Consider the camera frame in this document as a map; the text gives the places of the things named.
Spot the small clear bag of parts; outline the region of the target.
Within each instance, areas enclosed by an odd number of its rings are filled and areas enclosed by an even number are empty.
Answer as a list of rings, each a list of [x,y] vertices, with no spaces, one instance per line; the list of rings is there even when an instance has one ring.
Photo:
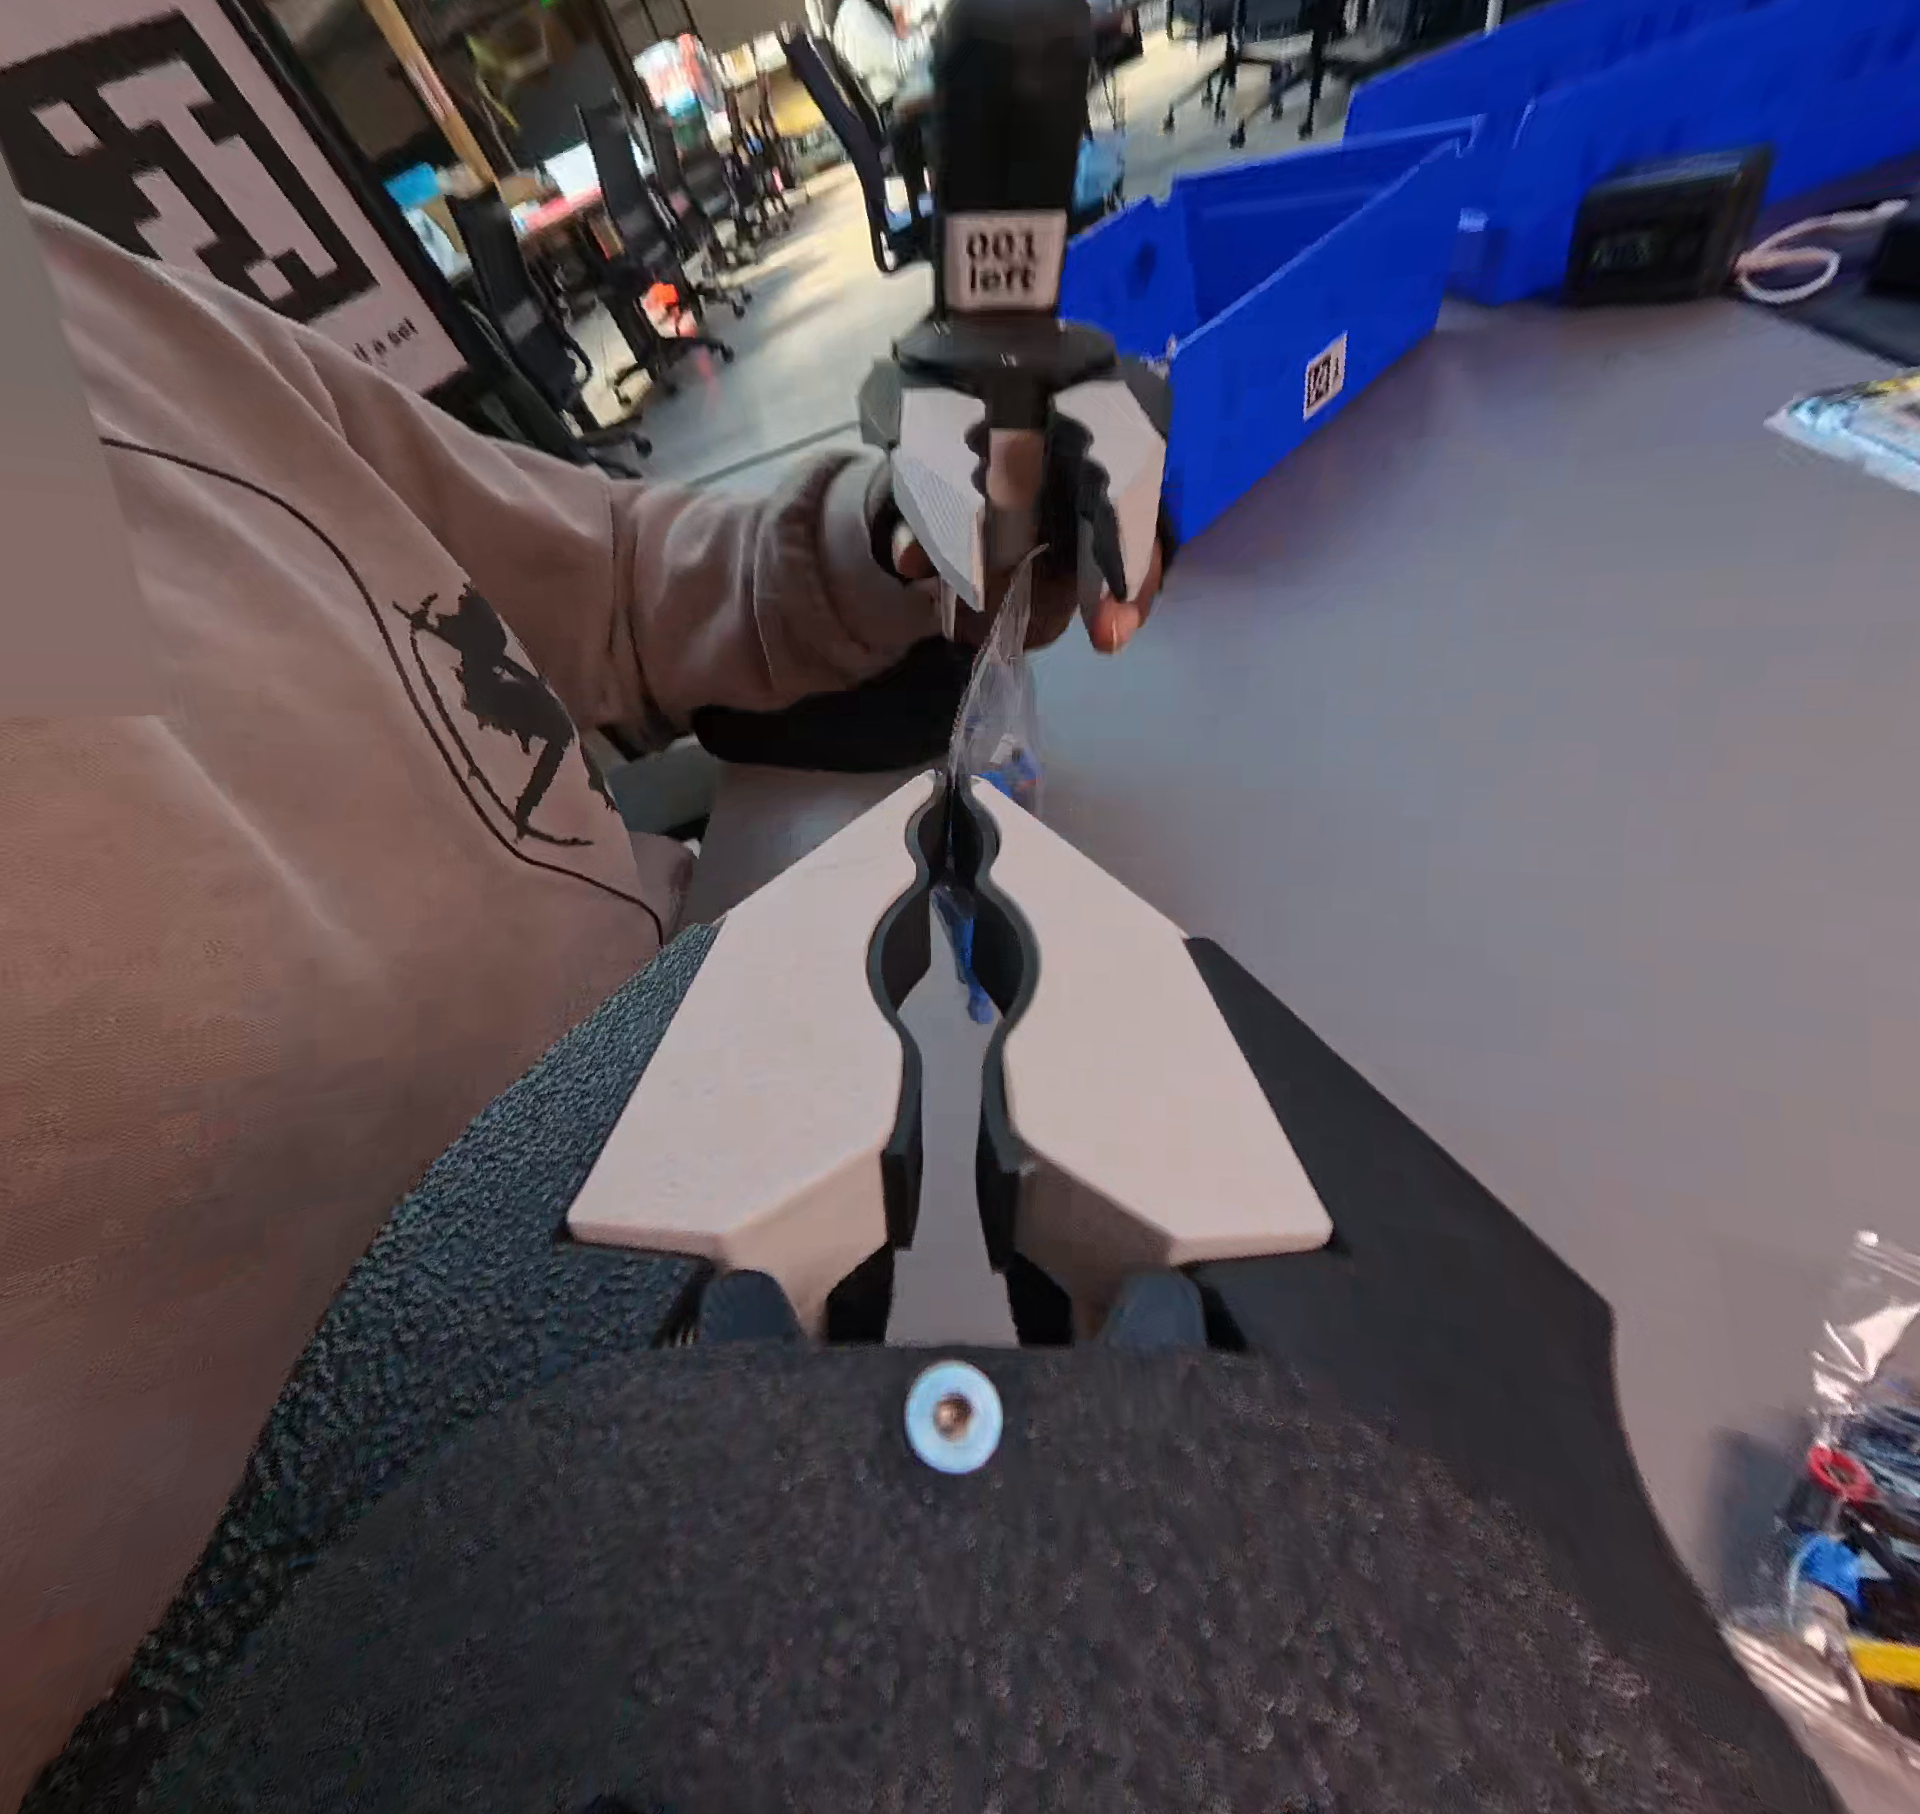
[[[966,993],[967,1015],[978,1025],[992,1025],[997,1014],[973,965],[978,925],[975,888],[970,878],[973,856],[961,846],[960,801],[964,789],[986,785],[1026,812],[1043,812],[1039,699],[1028,661],[1039,558],[1040,549],[1021,556],[1007,578],[1005,598],[992,617],[960,707],[944,772],[950,806],[942,846],[944,868],[931,900]]]
[[[1916,1807],[1917,1254],[1857,1230],[1812,1342],[1812,1411],[1724,1625],[1788,1727]]]

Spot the person's left forearm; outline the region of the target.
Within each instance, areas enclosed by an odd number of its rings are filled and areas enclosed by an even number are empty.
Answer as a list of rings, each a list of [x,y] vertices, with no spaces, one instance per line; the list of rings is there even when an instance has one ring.
[[[902,519],[881,456],[816,457],[758,498],[656,487],[633,505],[630,657],[604,718],[637,740],[691,738],[708,705],[778,713],[953,641],[931,595],[874,556],[883,505]]]

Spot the black white marker sign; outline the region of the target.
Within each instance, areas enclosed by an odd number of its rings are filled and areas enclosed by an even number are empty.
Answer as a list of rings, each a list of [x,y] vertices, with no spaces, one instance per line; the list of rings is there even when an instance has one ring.
[[[262,2],[2,0],[2,145],[28,200],[479,400],[479,328]]]

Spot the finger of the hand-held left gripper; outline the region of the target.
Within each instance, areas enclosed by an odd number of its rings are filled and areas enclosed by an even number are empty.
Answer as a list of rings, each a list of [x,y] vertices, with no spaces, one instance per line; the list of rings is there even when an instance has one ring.
[[[1167,425],[1159,379],[1094,379],[1051,400],[1049,540],[1082,590],[1139,602],[1159,546]]]
[[[988,602],[988,446],[983,400],[950,386],[902,386],[891,449],[892,493],[949,600],[973,614]]]

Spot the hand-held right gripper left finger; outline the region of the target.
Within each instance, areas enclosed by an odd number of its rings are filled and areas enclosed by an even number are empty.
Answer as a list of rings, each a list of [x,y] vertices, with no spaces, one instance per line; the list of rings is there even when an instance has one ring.
[[[947,781],[920,774],[714,925],[567,1210],[572,1241],[775,1280],[804,1334],[883,1342],[924,1182],[902,1014],[936,961]]]

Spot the holographic sticker sheet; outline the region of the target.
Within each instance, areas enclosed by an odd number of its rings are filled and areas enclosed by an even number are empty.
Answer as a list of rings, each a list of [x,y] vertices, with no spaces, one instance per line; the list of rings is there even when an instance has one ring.
[[[1771,435],[1917,495],[1917,370],[1803,395],[1775,410]]]

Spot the person's left hand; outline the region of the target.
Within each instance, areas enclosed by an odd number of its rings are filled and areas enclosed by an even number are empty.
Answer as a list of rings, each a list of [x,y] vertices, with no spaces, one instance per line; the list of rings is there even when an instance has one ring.
[[[872,548],[876,559],[885,572],[909,587],[925,590],[933,600],[936,626],[957,643],[979,650],[1013,587],[1013,572],[990,582],[988,600],[983,610],[970,610],[955,602],[953,612],[944,612],[947,590],[936,572],[931,558],[906,529],[906,522],[883,505],[872,529]],[[1122,602],[1111,595],[1100,571],[1088,580],[1081,578],[1079,567],[1070,567],[1057,553],[1040,548],[1026,556],[1023,578],[1028,582],[1028,623],[1023,633],[1026,650],[1044,650],[1060,641],[1072,626],[1081,626],[1091,647],[1104,657],[1124,650],[1145,624],[1154,602],[1163,584],[1167,543],[1156,542],[1140,594]]]

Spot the group of black office chairs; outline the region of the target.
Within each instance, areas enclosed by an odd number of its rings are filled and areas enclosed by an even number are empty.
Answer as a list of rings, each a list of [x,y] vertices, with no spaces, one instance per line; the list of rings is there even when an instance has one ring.
[[[1135,227],[1165,214],[1186,191],[1221,177],[1233,187],[1319,200],[1322,214],[1340,221],[1332,203],[1367,196],[1402,172],[1403,147],[1452,141],[1451,134],[1345,140],[1342,113],[1332,131],[1304,135],[1290,116],[1271,121],[1255,113],[1247,145],[1231,148],[1212,110],[1196,101],[1139,98],[1137,105],[1140,115],[1127,126],[1114,126],[1104,106],[1094,108],[1097,123],[1082,157],[1093,186],[1107,193],[1093,195],[1086,227]],[[1163,128],[1165,105],[1175,110],[1175,130]],[[562,381],[582,386],[585,405],[595,395],[617,400],[633,382],[660,400],[677,390],[674,362],[726,362],[734,346],[708,339],[703,311],[746,307],[750,289],[695,286],[705,257],[683,260],[683,225],[652,195],[637,157],[626,172],[647,203],[639,249],[626,249],[609,218],[587,141],[567,154],[564,172],[577,195],[559,195],[559,182],[543,174],[539,186],[551,193],[517,208],[508,206],[502,187],[445,195],[434,205],[453,240],[482,243],[482,254],[453,278],[455,289],[504,331],[510,346],[553,354]],[[772,362],[717,403],[669,403],[671,427],[691,423],[695,411],[708,423],[690,453],[666,456],[672,478],[744,487],[763,470],[854,441],[851,388],[829,386],[828,379],[852,377],[867,349],[881,344],[881,322],[905,318],[909,294],[925,283],[924,265],[906,265],[870,291],[854,289],[852,257],[864,246],[856,196],[854,172],[848,164],[832,170],[823,246],[808,249],[800,262],[820,278],[814,307],[788,305],[786,283],[772,280],[763,289],[765,313],[749,319],[749,346],[765,346]]]

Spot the plain blue bin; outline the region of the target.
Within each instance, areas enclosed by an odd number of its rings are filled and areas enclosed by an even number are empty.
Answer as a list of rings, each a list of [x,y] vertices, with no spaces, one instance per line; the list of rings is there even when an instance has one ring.
[[[1342,138],[1478,121],[1452,292],[1562,283],[1580,203],[1641,163],[1768,147],[1769,200],[1916,152],[1917,0],[1557,0],[1360,85]]]

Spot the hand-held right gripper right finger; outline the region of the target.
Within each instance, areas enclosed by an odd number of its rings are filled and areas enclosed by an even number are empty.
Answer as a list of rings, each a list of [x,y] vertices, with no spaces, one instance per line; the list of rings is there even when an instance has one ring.
[[[994,1012],[975,1193],[1021,1342],[1127,1286],[1305,1256],[1335,1224],[1182,928],[983,781],[960,787],[967,968]]]

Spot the small black cube device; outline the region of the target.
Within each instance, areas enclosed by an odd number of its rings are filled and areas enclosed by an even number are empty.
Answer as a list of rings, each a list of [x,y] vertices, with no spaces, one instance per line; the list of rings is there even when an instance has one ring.
[[[1736,147],[1670,154],[1599,180],[1573,214],[1562,305],[1713,296],[1760,216],[1771,163],[1768,145]]]

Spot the person's beige sweatshirt torso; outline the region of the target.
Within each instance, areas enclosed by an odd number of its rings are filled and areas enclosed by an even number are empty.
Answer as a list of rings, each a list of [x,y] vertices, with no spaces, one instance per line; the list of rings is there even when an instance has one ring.
[[[5,720],[5,1809],[380,1216],[672,898],[580,744],[669,495],[29,221],[164,699]]]

